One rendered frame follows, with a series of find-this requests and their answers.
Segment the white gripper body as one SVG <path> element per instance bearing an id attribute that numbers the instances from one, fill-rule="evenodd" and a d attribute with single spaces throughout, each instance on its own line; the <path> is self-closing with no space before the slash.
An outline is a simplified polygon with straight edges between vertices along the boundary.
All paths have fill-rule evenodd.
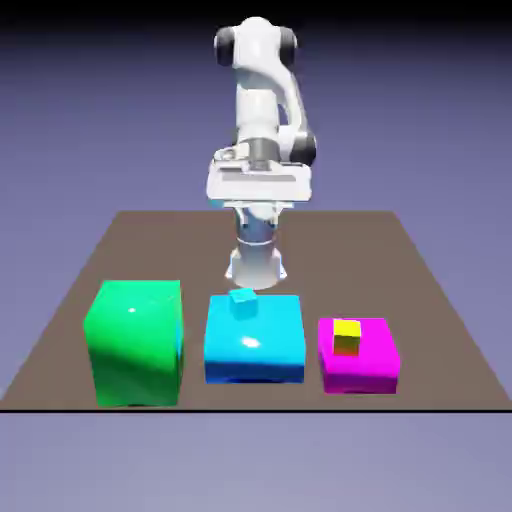
<path id="1" fill-rule="evenodd" d="M 218 205 L 307 202 L 312 196 L 312 172 L 306 165 L 284 165 L 273 161 L 269 171 L 250 170 L 247 161 L 212 161 L 206 194 Z"/>

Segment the small cyan cube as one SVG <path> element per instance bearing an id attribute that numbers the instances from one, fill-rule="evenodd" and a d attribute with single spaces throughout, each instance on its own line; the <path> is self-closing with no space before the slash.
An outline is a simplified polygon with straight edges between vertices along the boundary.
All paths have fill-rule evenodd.
<path id="1" fill-rule="evenodd" d="M 258 296 L 252 288 L 238 288 L 228 293 L 232 315 L 238 320 L 252 318 L 258 313 Z"/>

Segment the small yellow cube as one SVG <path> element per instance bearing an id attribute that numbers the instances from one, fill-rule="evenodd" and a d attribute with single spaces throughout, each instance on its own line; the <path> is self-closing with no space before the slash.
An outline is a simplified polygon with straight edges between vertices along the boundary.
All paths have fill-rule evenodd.
<path id="1" fill-rule="evenodd" d="M 354 319 L 333 320 L 333 354 L 357 356 L 361 340 L 361 323 Z"/>

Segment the large cyan box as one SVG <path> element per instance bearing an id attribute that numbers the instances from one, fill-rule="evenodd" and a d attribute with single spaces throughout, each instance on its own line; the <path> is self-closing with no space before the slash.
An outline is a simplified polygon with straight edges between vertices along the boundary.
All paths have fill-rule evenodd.
<path id="1" fill-rule="evenodd" d="M 228 294 L 212 296 L 203 362 L 209 384 L 303 382 L 306 339 L 300 298 L 258 295 L 257 315 L 238 320 Z"/>

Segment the large green box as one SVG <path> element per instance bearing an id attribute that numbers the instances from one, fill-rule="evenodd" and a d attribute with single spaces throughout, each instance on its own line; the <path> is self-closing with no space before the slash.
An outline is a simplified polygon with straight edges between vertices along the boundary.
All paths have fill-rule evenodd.
<path id="1" fill-rule="evenodd" d="M 105 280 L 83 321 L 100 407 L 174 406 L 184 367 L 178 280 Z"/>

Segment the large magenta box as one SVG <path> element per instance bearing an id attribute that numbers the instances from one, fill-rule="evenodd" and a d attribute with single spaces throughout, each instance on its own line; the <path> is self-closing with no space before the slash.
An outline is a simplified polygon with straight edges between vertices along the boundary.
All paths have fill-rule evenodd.
<path id="1" fill-rule="evenodd" d="M 357 355 L 333 353 L 335 318 L 320 318 L 318 357 L 327 394 L 379 394 L 397 392 L 400 355 L 385 318 L 354 318 L 361 324 Z"/>

